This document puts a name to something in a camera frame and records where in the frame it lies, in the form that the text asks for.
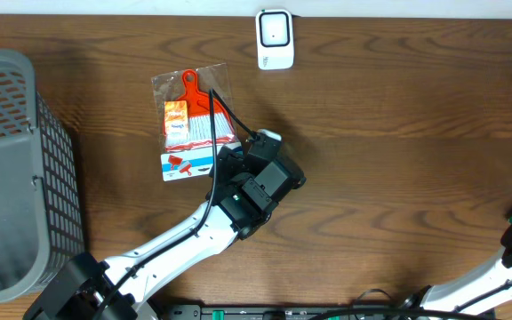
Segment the red packaged item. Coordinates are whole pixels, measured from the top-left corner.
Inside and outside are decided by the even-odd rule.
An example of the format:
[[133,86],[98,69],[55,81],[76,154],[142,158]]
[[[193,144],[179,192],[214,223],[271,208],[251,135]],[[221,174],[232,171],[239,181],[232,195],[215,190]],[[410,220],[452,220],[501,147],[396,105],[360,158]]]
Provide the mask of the red packaged item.
[[229,114],[233,106],[225,63],[165,73],[151,83],[163,181],[208,174],[222,147],[243,151]]

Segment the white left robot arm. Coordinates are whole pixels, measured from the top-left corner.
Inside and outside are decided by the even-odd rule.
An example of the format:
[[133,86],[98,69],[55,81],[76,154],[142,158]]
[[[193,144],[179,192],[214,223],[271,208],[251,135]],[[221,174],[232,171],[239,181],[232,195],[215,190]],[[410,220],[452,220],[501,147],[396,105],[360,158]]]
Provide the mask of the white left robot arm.
[[25,312],[27,319],[138,319],[161,288],[195,264],[251,236],[306,178],[278,143],[254,144],[243,156],[223,147],[205,202],[177,226],[102,262],[72,258]]

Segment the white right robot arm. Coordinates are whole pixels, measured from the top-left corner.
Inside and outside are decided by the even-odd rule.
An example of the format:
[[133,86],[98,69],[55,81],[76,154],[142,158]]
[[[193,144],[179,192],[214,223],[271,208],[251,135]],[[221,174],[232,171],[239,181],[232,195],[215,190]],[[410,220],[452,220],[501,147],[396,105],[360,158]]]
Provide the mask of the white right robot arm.
[[401,306],[477,316],[511,301],[512,223],[500,243],[500,250],[482,265],[449,283],[421,289]]

